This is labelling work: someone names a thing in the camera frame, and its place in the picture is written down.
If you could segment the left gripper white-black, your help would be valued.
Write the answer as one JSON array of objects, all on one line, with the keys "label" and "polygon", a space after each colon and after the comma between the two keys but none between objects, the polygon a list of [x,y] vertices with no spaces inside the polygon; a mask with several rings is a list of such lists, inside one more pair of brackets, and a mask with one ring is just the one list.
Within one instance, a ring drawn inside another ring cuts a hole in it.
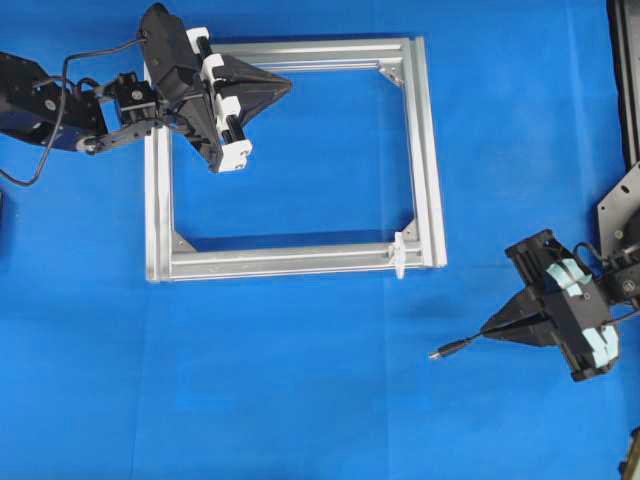
[{"label": "left gripper white-black", "polygon": [[[244,127],[288,94],[292,82],[213,52],[207,28],[186,29],[161,3],[146,10],[139,35],[146,71],[162,100],[165,120],[175,123],[211,172],[245,168],[252,144],[239,122]],[[217,92],[214,70],[219,67],[223,82]]]}]

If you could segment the right gripper black-teal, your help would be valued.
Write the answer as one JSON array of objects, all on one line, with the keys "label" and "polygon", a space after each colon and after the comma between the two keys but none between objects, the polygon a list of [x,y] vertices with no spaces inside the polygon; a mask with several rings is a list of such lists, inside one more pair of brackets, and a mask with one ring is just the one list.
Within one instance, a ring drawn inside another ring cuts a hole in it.
[{"label": "right gripper black-teal", "polygon": [[490,339],[557,347],[579,382],[609,372],[619,339],[591,271],[543,230],[505,250],[524,288],[481,327]]}]

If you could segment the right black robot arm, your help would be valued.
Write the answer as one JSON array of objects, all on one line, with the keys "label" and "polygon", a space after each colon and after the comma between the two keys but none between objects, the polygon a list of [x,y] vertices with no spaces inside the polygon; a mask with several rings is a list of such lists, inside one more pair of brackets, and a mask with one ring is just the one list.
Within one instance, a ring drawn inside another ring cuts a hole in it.
[{"label": "right black robot arm", "polygon": [[609,372],[619,357],[611,309],[639,305],[639,169],[633,167],[597,206],[600,248],[594,273],[545,229],[509,247],[524,287],[482,327],[486,338],[557,346],[574,381]]}]

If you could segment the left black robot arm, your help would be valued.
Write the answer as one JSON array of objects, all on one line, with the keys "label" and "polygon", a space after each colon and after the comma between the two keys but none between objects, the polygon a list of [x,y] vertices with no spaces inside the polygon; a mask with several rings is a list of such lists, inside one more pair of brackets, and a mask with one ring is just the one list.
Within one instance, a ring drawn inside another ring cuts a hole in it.
[{"label": "left black robot arm", "polygon": [[148,79],[133,72],[101,84],[54,76],[31,60],[1,56],[1,132],[24,143],[95,155],[167,127],[213,173],[245,167],[245,125],[292,89],[291,82],[211,48],[205,28],[186,29],[161,3],[143,15],[134,40]]}]

